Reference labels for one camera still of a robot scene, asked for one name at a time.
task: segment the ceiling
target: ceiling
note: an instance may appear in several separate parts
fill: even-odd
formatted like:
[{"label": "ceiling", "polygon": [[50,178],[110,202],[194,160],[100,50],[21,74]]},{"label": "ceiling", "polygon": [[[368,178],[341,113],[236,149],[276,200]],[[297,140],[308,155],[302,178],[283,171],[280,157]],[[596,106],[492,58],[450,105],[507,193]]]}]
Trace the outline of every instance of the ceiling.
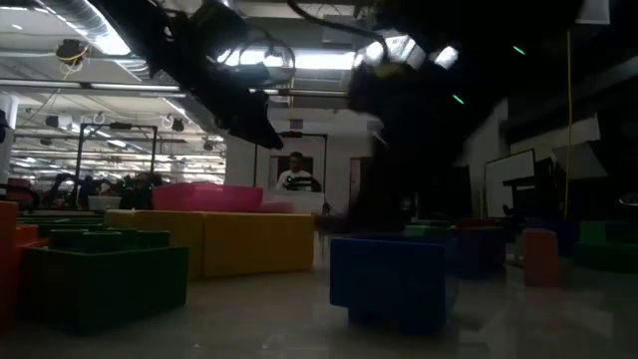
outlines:
[{"label": "ceiling", "polygon": [[[188,13],[201,3],[200,0],[160,2],[167,9]],[[346,91],[350,66],[336,66],[339,70],[327,70],[322,66],[315,68],[316,63],[330,64],[326,60],[328,58],[306,56],[307,59],[303,60],[304,54],[340,59],[345,56],[354,62],[357,49],[366,45],[365,41],[343,40],[339,35],[326,34],[325,29],[299,19],[280,1],[236,1],[235,6],[247,16],[246,21],[267,29],[295,50],[302,69],[297,70],[292,87]],[[353,7],[348,4],[310,3],[302,7],[314,15],[342,16],[354,21],[348,15],[352,14]],[[105,55],[96,47],[90,48],[91,53],[81,70],[69,71],[55,57],[55,49],[64,39],[86,39],[81,31],[64,20],[67,19],[42,9],[35,2],[0,0],[0,79],[132,85],[153,82],[131,66],[143,67],[143,61]],[[304,68],[304,61],[310,65]],[[47,183],[59,171],[74,172],[78,124],[124,122],[159,128],[156,171],[167,178],[223,181],[225,144],[220,136],[223,134],[207,134],[197,125],[208,120],[206,117],[210,117],[210,113],[207,111],[192,111],[175,99],[142,92],[69,91],[55,87],[27,89],[3,85],[0,85],[0,92],[13,96],[19,102],[17,141],[12,158],[12,172],[16,177]],[[300,97],[291,100],[272,97],[269,112],[271,123],[278,132],[289,131],[289,119],[302,119],[305,133],[367,136],[368,123],[376,121],[345,110],[344,101],[334,98]],[[51,116],[69,118],[73,126],[47,126],[47,117]],[[183,132],[171,129],[172,119],[183,119]],[[100,133],[104,135],[94,135],[83,144],[84,154],[87,154],[82,164],[83,173],[117,178],[150,169],[151,131],[122,133],[106,126],[100,129]],[[206,141],[213,144],[212,151],[203,148]],[[126,146],[115,146],[113,142],[120,145],[124,142]]]}]

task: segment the man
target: man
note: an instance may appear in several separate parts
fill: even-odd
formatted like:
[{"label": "man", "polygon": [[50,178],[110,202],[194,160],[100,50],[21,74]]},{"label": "man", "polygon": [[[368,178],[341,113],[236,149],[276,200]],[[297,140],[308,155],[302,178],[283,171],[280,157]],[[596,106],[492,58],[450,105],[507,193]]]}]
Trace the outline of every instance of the man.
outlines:
[{"label": "man", "polygon": [[[291,179],[297,178],[312,178],[312,175],[308,172],[302,170],[303,168],[303,155],[298,152],[293,152],[290,154],[290,170],[284,171],[279,176],[279,181],[277,182],[277,189],[287,189],[287,190],[295,190],[291,186],[287,185]],[[303,187],[301,190],[311,190],[310,186]]]}]

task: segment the whiteboard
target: whiteboard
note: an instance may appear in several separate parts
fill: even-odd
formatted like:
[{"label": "whiteboard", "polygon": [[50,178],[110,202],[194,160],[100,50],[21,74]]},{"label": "whiteboard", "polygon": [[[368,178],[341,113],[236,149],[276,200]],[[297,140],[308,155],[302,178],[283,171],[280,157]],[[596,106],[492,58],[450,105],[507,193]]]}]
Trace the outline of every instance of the whiteboard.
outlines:
[{"label": "whiteboard", "polygon": [[512,207],[511,187],[504,180],[534,176],[534,150],[507,156],[485,164],[485,202],[488,217],[505,217],[502,206]]}]

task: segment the concrete floor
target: concrete floor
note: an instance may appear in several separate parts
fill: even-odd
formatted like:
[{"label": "concrete floor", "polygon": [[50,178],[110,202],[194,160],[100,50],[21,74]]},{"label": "concrete floor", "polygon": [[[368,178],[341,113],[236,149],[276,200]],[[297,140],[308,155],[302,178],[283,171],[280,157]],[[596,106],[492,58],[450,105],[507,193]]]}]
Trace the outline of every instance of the concrete floor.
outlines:
[{"label": "concrete floor", "polygon": [[636,276],[574,271],[569,291],[461,281],[446,332],[428,338],[348,325],[328,302],[326,261],[312,273],[194,282],[184,309],[93,337],[19,323],[0,358],[638,358]]}]

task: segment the white wall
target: white wall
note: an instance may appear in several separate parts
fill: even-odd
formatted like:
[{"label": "white wall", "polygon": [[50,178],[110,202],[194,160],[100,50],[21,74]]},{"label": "white wall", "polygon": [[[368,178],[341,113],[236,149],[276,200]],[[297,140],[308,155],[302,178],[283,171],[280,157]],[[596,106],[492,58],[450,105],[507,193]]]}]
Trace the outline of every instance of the white wall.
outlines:
[{"label": "white wall", "polygon": [[[598,117],[578,121],[571,128],[571,142],[573,145],[587,141],[600,140],[600,130],[598,128]],[[567,127],[550,131],[548,133],[534,136],[521,142],[511,144],[510,150],[513,154],[534,149],[536,160],[543,160],[553,157],[551,150],[568,145]]]},{"label": "white wall", "polygon": [[[304,156],[314,158],[315,169],[323,167],[323,140],[313,137],[284,139],[284,149],[257,150],[257,186],[268,188],[270,156],[289,155],[300,151]],[[368,157],[372,154],[372,140],[367,136],[329,135],[326,163],[326,183],[324,189],[327,201],[337,210],[345,211],[350,195],[350,160]],[[255,146],[246,141],[226,138],[226,184],[253,185]]]},{"label": "white wall", "polygon": [[482,216],[482,196],[485,186],[485,163],[509,155],[509,148],[500,135],[499,124],[507,118],[507,100],[494,107],[485,124],[466,141],[466,151],[459,165],[470,167],[472,209]]}]

